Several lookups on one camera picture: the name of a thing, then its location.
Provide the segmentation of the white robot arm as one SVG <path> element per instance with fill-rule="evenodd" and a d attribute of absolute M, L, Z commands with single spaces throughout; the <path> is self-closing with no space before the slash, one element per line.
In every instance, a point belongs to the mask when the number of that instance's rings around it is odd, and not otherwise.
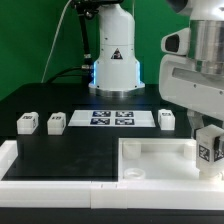
<path fill-rule="evenodd" d="M 224 0 L 166 0 L 189 26 L 161 40 L 161 97 L 188 109 L 193 130 L 204 115 L 224 122 Z M 115 1 L 102 1 L 100 55 L 94 63 L 95 94 L 125 95 L 144 88 L 134 54 L 134 19 Z"/>

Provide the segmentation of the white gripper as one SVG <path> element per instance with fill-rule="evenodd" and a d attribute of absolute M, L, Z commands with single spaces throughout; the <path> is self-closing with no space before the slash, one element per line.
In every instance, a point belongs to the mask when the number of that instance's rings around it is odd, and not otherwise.
<path fill-rule="evenodd" d="M 224 121 L 224 77 L 195 71 L 186 57 L 165 55 L 160 64 L 159 92 L 169 102 L 187 109 L 191 137 L 204 127 L 203 115 Z"/>

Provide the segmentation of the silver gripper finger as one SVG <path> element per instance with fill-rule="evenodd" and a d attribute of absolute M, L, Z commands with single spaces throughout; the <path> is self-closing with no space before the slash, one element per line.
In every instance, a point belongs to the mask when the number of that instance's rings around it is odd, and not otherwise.
<path fill-rule="evenodd" d="M 214 142 L 214 158 L 224 158 L 224 134 L 215 138 Z"/>

